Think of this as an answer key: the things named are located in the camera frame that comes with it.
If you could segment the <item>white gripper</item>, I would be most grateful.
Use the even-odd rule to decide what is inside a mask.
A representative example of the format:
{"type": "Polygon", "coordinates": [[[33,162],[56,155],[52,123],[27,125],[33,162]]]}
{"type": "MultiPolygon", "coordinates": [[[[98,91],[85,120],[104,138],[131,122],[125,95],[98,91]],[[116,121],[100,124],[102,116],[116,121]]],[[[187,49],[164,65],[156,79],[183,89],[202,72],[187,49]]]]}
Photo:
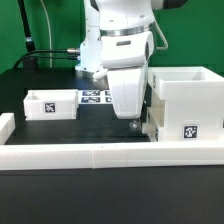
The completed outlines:
{"type": "MultiPolygon", "coordinates": [[[[154,51],[151,31],[117,37],[102,37],[101,61],[113,109],[119,119],[141,115],[148,75],[148,60],[154,51]]],[[[131,131],[140,130],[139,121],[129,123],[131,131]]]]}

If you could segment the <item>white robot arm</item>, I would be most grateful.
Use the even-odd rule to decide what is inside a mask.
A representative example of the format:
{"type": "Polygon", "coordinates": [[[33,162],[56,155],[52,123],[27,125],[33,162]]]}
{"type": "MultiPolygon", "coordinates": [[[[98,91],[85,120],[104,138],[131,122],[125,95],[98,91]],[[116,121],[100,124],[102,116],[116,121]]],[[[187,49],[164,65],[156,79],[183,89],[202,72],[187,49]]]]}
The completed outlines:
{"type": "Polygon", "coordinates": [[[115,115],[141,128],[148,61],[163,37],[156,10],[179,8],[188,0],[84,0],[85,39],[80,45],[79,73],[96,88],[109,90],[115,115]]]}

